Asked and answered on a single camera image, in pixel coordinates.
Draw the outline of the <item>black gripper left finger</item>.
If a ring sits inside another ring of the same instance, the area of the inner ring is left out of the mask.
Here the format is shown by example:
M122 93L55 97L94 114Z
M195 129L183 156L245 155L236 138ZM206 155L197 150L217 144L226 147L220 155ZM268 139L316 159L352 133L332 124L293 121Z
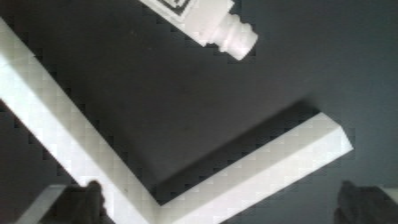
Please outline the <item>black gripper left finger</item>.
M101 185L66 188L51 208L51 224L115 224L105 209Z

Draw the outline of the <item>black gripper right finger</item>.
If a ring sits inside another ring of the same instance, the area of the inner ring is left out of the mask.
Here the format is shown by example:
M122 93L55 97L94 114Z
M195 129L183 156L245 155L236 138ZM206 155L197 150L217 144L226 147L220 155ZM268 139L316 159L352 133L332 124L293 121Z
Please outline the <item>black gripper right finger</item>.
M398 224L398 187L341 184L334 224Z

